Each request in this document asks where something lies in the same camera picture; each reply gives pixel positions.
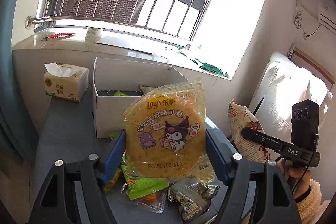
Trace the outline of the person's right hand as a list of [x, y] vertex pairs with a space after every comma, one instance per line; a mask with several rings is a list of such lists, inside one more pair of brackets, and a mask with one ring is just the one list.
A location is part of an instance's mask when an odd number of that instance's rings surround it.
[[290, 166], [289, 160], [282, 159], [277, 164], [286, 179], [290, 177], [294, 179], [296, 189], [294, 190], [293, 197], [295, 201], [299, 202], [306, 198], [311, 190], [311, 171], [301, 167]]

